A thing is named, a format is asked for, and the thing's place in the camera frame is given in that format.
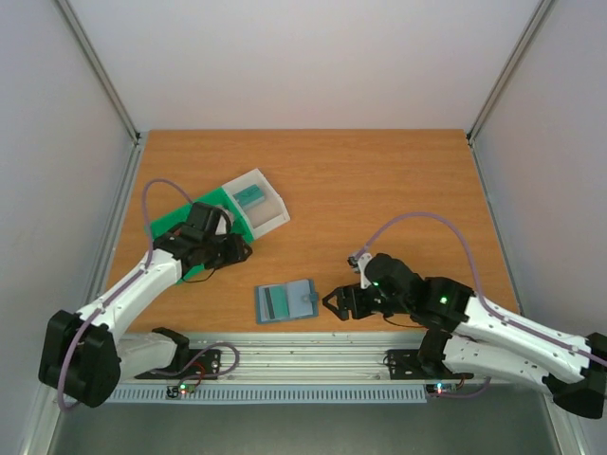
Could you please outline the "teal striped card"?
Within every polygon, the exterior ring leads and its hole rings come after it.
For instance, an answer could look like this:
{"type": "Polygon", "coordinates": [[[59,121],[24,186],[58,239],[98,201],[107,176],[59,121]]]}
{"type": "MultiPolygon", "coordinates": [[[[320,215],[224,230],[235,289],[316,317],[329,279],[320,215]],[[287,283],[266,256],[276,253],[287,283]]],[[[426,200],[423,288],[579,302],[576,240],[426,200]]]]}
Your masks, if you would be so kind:
{"type": "Polygon", "coordinates": [[[289,317],[287,293],[283,285],[265,287],[263,297],[266,320],[283,320],[289,317]]]}

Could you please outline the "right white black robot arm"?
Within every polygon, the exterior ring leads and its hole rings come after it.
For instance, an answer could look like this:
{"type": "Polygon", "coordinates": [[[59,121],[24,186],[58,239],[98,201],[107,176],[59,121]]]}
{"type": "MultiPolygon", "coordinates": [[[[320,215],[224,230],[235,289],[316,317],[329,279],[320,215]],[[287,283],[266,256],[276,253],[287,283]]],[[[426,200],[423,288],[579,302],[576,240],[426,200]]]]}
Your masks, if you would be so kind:
{"type": "Polygon", "coordinates": [[[606,401],[606,337],[566,334],[511,313],[445,277],[422,278],[387,254],[349,264],[359,282],[322,305],[341,320],[406,315],[425,328],[416,362],[427,379],[497,378],[551,396],[578,417],[600,419],[606,401]]]}

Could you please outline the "blue card holder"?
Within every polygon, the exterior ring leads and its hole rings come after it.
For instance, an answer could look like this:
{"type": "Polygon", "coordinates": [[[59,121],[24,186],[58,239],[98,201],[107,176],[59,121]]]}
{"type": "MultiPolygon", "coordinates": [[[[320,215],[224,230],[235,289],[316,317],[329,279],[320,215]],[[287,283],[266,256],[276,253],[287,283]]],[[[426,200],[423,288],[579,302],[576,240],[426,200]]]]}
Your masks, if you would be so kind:
{"type": "Polygon", "coordinates": [[[319,294],[311,279],[256,286],[254,300],[259,325],[319,315],[319,294]]]}

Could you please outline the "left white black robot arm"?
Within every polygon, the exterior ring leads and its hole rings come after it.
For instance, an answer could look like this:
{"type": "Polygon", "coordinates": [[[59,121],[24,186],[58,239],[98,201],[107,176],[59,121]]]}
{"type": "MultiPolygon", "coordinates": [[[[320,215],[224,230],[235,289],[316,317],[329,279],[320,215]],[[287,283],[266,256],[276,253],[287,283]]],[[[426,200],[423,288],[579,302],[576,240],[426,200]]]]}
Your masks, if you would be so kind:
{"type": "Polygon", "coordinates": [[[124,340],[132,322],[158,296],[202,266],[215,271],[248,259],[252,249],[231,230],[228,212],[194,202],[184,221],[149,237],[139,263],[100,297],[78,311],[60,310],[47,323],[38,378],[89,408],[101,405],[119,382],[143,373],[179,377],[192,364],[187,337],[156,328],[138,340],[124,340]]]}

